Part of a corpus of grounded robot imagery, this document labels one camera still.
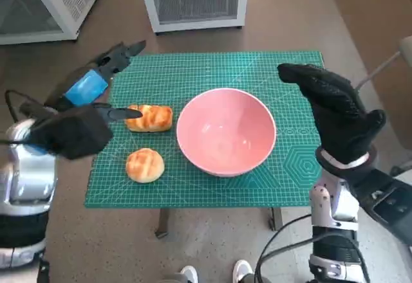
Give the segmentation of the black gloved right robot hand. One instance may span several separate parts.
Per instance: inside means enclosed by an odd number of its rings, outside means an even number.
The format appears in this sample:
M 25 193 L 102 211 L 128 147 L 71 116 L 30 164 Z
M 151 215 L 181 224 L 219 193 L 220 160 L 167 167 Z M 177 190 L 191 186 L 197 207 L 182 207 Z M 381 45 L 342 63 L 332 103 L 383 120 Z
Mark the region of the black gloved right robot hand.
M 365 155 L 386 124 L 383 110 L 368 112 L 350 81 L 312 65 L 280 64 L 279 78 L 297 84 L 309 101 L 322 148 L 335 160 L 349 164 Z

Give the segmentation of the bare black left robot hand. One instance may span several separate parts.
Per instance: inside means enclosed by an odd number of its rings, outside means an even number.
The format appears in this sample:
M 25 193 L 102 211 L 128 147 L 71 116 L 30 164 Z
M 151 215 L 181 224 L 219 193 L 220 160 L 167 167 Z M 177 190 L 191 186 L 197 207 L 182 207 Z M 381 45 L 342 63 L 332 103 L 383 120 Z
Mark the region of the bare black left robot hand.
M 84 66 L 72 71 L 51 92 L 45 106 L 63 112 L 73 107 L 93 103 L 104 94 L 111 79 L 131 63 L 146 47 L 146 41 L 129 46 L 123 42 L 91 59 Z

